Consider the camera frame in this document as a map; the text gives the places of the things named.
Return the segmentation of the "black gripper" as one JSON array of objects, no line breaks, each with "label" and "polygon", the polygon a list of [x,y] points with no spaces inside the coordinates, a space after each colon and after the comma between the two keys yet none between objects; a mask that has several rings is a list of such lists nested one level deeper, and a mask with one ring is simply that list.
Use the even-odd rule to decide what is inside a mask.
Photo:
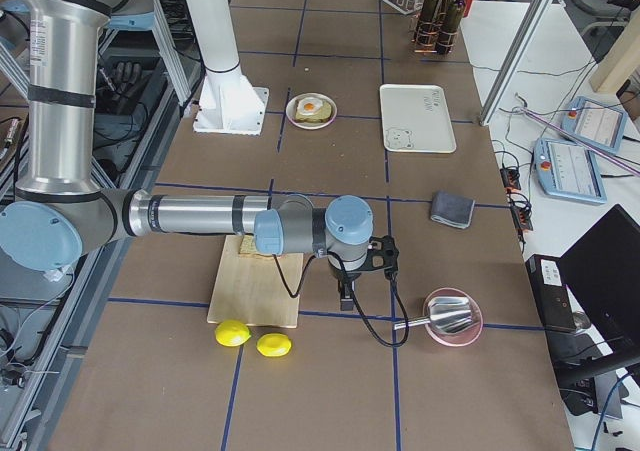
[{"label": "black gripper", "polygon": [[352,295],[355,289],[355,281],[362,275],[361,271],[343,270],[339,263],[333,259],[329,260],[329,266],[333,276],[338,282],[338,292],[340,294],[340,310],[350,312],[353,310]]}]

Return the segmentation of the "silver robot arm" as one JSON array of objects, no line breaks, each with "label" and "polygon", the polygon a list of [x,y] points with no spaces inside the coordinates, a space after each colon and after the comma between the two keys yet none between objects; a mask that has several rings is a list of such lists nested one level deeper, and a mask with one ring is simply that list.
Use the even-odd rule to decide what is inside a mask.
[{"label": "silver robot arm", "polygon": [[154,20],[154,0],[23,0],[30,12],[29,156],[1,214],[2,250],[49,271],[124,237],[151,232],[251,234],[267,255],[328,259],[341,306],[358,301],[373,232],[370,206],[342,196],[325,208],[302,196],[168,196],[104,189],[91,177],[98,40],[109,22]]}]

